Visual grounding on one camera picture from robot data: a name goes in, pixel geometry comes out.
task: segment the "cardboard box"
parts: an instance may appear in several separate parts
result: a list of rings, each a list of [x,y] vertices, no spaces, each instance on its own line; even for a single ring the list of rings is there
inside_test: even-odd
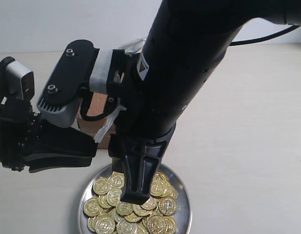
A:
[[[92,98],[92,102],[88,111],[89,116],[97,116],[101,113],[103,113],[104,105],[106,102],[107,95],[103,94],[94,94]],[[99,129],[102,128],[106,121],[106,118],[95,121],[95,122],[87,122],[85,121],[80,113],[77,115],[77,122],[79,129],[92,137],[94,137]],[[108,149],[108,144],[111,139],[111,134],[115,133],[115,127],[114,125],[110,128],[110,130],[106,133],[104,136],[102,142],[98,145],[99,149]]]

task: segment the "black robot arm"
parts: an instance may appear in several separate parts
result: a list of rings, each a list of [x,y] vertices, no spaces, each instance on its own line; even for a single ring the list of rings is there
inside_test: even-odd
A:
[[[126,176],[121,200],[143,204],[178,117],[242,26],[258,17],[301,25],[301,0],[163,0],[140,54],[103,51],[86,40],[70,43],[39,98],[38,115],[31,111],[32,94],[13,92],[6,79],[11,66],[1,64],[0,161],[19,171],[28,165],[32,172],[88,166],[97,144],[70,128],[78,109],[93,121],[122,106],[126,110],[114,122],[109,155],[113,170]],[[102,115],[88,117],[93,93],[106,94],[109,101]],[[5,105],[2,97],[8,97]],[[22,119],[11,117],[11,106],[22,107]],[[76,142],[81,146],[73,147]]]

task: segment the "white wall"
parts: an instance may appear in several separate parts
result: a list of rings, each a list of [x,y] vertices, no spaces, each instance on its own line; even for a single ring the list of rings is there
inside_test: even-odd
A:
[[[0,0],[0,53],[62,51],[75,39],[117,48],[147,36],[161,0]],[[236,40],[284,29],[256,19]],[[301,29],[269,43],[301,42]]]

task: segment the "silver plate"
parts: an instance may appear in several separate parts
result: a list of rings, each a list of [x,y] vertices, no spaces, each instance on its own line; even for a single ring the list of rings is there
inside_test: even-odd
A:
[[[188,192],[186,190],[185,185],[178,177],[176,173],[173,172],[169,167],[166,165],[161,164],[158,169],[159,172],[166,174],[169,177],[170,184],[177,190],[178,198],[177,203],[179,210],[178,212],[173,215],[174,219],[178,225],[177,234],[188,234],[191,226],[192,220],[192,210],[190,201],[188,198]],[[98,172],[95,177],[90,181],[86,190],[84,191],[78,208],[78,230],[80,234],[93,234],[87,226],[88,217],[83,213],[83,204],[86,200],[90,199],[94,193],[92,191],[92,186],[94,182],[99,177],[109,177],[112,174],[112,165],[109,165]]]

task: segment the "pile of gold coins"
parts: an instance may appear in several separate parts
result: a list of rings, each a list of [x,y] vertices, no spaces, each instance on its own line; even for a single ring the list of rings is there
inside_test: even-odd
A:
[[[177,191],[163,173],[156,173],[150,199],[143,205],[120,201],[124,175],[113,172],[93,185],[95,195],[83,206],[88,228],[97,234],[175,234],[172,215],[178,210]]]

